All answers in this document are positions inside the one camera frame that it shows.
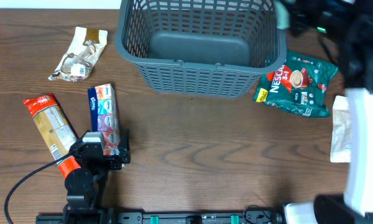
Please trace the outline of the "Kleenex tissue multipack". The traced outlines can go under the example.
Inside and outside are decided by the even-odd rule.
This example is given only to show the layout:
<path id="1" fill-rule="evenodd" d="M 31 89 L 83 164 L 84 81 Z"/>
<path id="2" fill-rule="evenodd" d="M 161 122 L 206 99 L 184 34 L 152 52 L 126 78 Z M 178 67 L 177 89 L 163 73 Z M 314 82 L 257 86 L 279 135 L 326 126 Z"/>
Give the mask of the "Kleenex tissue multipack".
<path id="1" fill-rule="evenodd" d="M 110 83 L 88 89 L 90 104 L 91 128 L 104 136 L 105 156 L 118 156 L 120 128 L 117 115 L 116 94 Z"/>

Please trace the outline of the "green Nescafe 3-in-1 bag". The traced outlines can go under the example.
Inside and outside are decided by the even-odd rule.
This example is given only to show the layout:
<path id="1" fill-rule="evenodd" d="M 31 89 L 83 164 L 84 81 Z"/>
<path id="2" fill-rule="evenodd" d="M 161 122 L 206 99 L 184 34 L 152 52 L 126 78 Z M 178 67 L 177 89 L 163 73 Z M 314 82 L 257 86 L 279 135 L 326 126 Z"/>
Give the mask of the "green Nescafe 3-in-1 bag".
<path id="1" fill-rule="evenodd" d="M 329 117 L 324 100 L 338 72 L 331 62 L 288 51 L 279 69 L 261 77 L 254 101 L 300 116 Z"/>

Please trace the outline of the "beige resealable pouch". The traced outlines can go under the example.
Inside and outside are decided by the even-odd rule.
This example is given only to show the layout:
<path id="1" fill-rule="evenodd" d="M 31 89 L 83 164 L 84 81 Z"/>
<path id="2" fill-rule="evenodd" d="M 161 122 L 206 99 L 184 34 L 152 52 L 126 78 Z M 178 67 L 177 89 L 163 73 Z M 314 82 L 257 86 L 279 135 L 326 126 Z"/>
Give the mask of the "beige resealable pouch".
<path id="1" fill-rule="evenodd" d="M 351 161 L 351 111 L 345 96 L 336 96 L 333 103 L 330 161 L 333 163 Z"/>

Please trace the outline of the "small teal snack packet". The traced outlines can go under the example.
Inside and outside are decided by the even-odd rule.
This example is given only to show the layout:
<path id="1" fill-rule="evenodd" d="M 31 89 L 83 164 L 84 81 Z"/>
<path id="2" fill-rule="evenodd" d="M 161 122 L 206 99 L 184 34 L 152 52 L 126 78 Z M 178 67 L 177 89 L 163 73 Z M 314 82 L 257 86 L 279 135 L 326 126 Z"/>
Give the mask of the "small teal snack packet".
<path id="1" fill-rule="evenodd" d="M 275 13 L 277 17 L 277 28 L 286 30 L 290 27 L 290 14 L 286 7 L 287 4 L 293 4 L 289 0 L 274 0 Z"/>

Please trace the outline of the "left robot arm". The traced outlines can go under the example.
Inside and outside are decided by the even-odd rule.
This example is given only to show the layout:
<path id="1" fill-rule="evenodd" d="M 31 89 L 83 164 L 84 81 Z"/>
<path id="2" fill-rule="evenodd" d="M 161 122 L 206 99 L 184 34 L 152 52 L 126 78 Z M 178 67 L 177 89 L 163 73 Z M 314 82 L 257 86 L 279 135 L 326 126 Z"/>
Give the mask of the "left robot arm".
<path id="1" fill-rule="evenodd" d="M 112 208 L 100 206 L 104 189 L 111 170 L 120 170 L 130 163 L 129 130 L 121 136 L 115 148 L 117 154 L 105 156 L 103 133 L 87 131 L 70 147 L 69 153 L 79 168 L 65 178 L 68 209 L 64 214 L 65 223 L 116 223 Z"/>

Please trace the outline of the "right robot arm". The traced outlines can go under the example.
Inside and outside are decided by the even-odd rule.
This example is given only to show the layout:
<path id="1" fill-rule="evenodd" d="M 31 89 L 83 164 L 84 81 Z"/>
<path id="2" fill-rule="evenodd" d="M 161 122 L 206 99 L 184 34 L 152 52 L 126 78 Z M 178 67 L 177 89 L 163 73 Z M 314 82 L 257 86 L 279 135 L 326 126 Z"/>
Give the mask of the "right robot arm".
<path id="1" fill-rule="evenodd" d="M 273 223 L 373 223 L 373 1 L 278 1 L 277 26 L 299 36 L 315 28 L 338 46 L 351 110 L 351 161 L 339 195 L 289 203 Z"/>

